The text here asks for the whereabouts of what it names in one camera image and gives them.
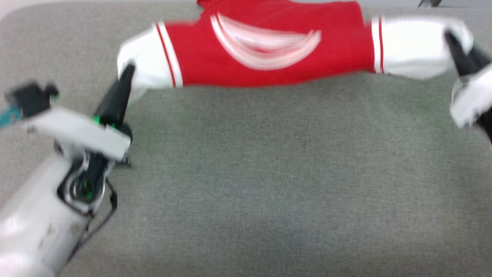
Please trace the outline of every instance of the red stripe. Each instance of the red stripe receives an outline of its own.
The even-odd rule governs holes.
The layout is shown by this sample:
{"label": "red stripe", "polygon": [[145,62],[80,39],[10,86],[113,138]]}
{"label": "red stripe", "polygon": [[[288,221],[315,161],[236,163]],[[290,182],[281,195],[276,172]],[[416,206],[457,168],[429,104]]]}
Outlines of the red stripe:
{"label": "red stripe", "polygon": [[162,38],[162,33],[160,32],[159,23],[155,24],[157,32],[159,32],[160,42],[162,43],[162,49],[164,49],[164,54],[166,55],[167,65],[169,66],[169,72],[171,72],[171,78],[173,79],[173,87],[176,87],[176,80],[174,79],[173,69],[171,68],[171,62],[169,61],[169,56],[167,55],[166,44],[164,44],[164,39]]}
{"label": "red stripe", "polygon": [[381,73],[384,73],[384,52],[383,52],[383,20],[379,17],[379,48],[381,48]]}

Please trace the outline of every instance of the red sweatshirt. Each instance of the red sweatshirt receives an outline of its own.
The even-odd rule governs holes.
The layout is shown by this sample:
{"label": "red sweatshirt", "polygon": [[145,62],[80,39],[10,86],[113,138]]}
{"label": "red sweatshirt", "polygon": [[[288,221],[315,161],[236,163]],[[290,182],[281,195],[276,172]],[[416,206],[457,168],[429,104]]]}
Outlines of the red sweatshirt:
{"label": "red sweatshirt", "polygon": [[364,22],[356,2],[198,4],[204,8],[198,20],[156,23],[122,45],[118,68],[129,61],[137,65],[135,89],[296,84],[362,70],[424,79],[452,66],[442,38],[445,28],[455,30],[465,48],[472,45],[459,20],[376,17]]}

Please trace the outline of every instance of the gray table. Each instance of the gray table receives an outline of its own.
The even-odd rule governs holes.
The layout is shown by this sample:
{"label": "gray table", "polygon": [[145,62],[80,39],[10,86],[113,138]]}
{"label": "gray table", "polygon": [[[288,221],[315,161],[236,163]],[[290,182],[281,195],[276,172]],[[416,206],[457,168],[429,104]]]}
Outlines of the gray table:
{"label": "gray table", "polygon": [[[0,90],[54,80],[63,105],[91,113],[125,39],[200,11],[190,2],[22,9],[0,22]],[[460,17],[492,51],[489,10],[364,12]],[[452,122],[454,80],[357,73],[151,92],[127,113],[134,169],[111,176],[120,208],[62,276],[490,276],[492,151],[481,132]],[[0,145],[2,203],[52,140],[11,128]]]}

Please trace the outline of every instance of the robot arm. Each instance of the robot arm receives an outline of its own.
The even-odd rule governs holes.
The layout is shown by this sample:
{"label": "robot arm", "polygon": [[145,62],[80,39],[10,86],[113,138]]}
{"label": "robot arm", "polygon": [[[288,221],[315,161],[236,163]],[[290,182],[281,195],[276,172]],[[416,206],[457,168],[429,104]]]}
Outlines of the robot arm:
{"label": "robot arm", "polygon": [[41,91],[31,84],[7,95],[29,131],[55,138],[55,151],[0,210],[3,277],[58,276],[93,234],[86,232],[106,186],[116,209],[107,176],[115,163],[125,161],[131,143],[123,120],[134,71],[127,66],[92,119],[51,107],[50,96],[57,95],[52,86]]}
{"label": "robot arm", "polygon": [[453,87],[451,117],[459,128],[478,126],[492,143],[492,58],[476,45],[466,53],[451,31],[444,37],[459,75]]}

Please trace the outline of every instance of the black cable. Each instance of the black cable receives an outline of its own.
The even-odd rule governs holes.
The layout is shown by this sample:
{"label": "black cable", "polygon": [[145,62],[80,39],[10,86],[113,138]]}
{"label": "black cable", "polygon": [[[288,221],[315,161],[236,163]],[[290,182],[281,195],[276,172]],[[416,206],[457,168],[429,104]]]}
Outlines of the black cable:
{"label": "black cable", "polygon": [[68,258],[68,262],[70,262],[70,260],[75,256],[75,253],[77,253],[97,232],[99,232],[102,229],[102,227],[104,227],[104,225],[106,225],[109,222],[111,217],[116,212],[116,209],[118,208],[118,195],[116,194],[116,190],[114,189],[113,185],[111,185],[109,179],[106,179],[106,184],[111,190],[111,195],[109,196],[109,202],[111,203],[111,211],[92,232],[90,232],[83,240],[80,240],[77,243],[74,250],[72,251],[72,254]]}
{"label": "black cable", "polygon": [[420,8],[422,6],[422,4],[425,2],[429,2],[430,6],[432,8],[437,8],[437,7],[439,7],[439,4],[441,4],[442,0],[422,0],[422,1],[420,1],[417,8]]}

